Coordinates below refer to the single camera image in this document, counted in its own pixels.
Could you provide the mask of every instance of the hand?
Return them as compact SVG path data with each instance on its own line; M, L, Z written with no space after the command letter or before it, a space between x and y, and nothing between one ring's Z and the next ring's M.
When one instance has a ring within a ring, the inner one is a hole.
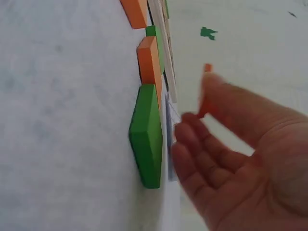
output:
M255 149L227 148L196 115L175 127L178 178L211 231L308 230L308 118L205 74L207 111Z

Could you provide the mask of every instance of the orange stick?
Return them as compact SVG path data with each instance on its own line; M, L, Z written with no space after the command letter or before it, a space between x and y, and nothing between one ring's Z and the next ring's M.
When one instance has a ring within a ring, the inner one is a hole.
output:
M205 72L212 72L212 70L213 70L212 64L204 64L204 73ZM202 94L201 104L200 104L199 113L197 114L199 119L204 118L204 116L207 113L205 97L204 97L204 93L203 93L203 79L202 79L202 83L201 83L201 94Z

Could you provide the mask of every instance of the green block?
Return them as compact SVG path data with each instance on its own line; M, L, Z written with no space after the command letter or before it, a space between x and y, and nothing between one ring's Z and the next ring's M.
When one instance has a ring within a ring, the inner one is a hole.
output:
M163 134L155 84L142 84L129 127L129 140L143 185L160 187Z
M165 70L164 64L164 45L162 40L162 35L160 30L156 26L148 26L145 29L146 36L156 36L157 40L157 49L158 49L158 56L159 56L159 65L160 65L160 73L163 74Z
M167 0L165 0L165 5L166 5L167 17L168 17L168 19L169 19L170 17L169 17L169 8L168 8L168 2L167 2Z

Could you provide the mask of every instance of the orange foam piece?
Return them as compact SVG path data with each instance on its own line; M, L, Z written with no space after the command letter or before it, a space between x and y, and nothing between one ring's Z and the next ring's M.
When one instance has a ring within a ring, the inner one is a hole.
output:
M204 72L212 72L213 70L213 65L212 64L204 64ZM207 109L206 109L206 103L205 103L205 98L202 98L201 104L200 104L200 109L199 109L199 113L197 114L198 118L204 118L204 116L207 113Z
M204 64L204 72L212 72L213 65L212 64Z
M132 28L146 28L148 25L147 0L120 0Z
M137 55L140 67L141 82L143 84L155 84L158 108L160 109L162 79L156 36L145 37L137 48Z

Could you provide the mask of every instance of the green speck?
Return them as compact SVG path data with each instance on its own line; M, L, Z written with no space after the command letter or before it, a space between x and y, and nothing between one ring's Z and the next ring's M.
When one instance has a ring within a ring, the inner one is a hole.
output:
M215 33L217 33L217 32L218 32L218 31L215 31L215 30L212 30L212 29L208 29L208 28L206 28L206 27L202 27L202 28L201 28L201 33L200 33L200 35L201 35L202 37L208 37L210 40L215 41L215 36L212 35L212 34L215 34Z

